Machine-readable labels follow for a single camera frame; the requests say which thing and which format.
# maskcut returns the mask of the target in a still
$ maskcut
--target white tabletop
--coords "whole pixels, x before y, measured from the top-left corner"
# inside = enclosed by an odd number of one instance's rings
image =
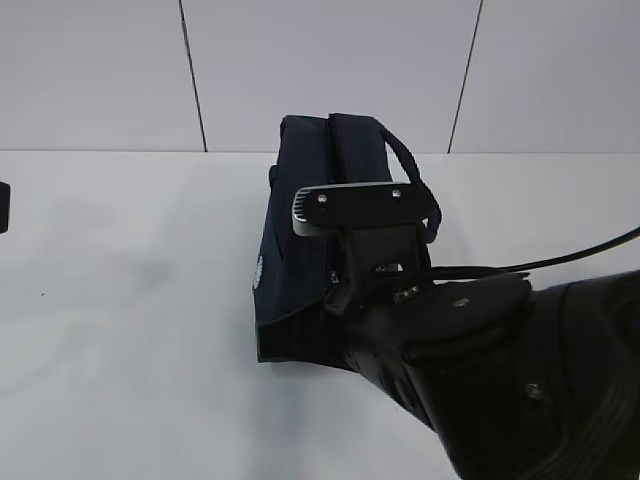
[[[273,155],[0,153],[0,477],[456,478],[356,375],[255,359]],[[637,226],[638,156],[421,156],[437,264],[505,264]],[[640,268],[640,242],[533,277]]]

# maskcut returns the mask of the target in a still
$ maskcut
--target screw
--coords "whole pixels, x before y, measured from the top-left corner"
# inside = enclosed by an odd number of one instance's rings
[[[456,307],[456,308],[457,307],[464,307],[465,305],[468,305],[470,301],[471,300],[469,300],[468,298],[461,298],[460,300],[458,300],[456,302],[453,302],[453,306]]]
[[[544,391],[542,390],[542,387],[537,383],[528,383],[527,385],[525,385],[524,392],[531,400],[539,401],[544,398]]]

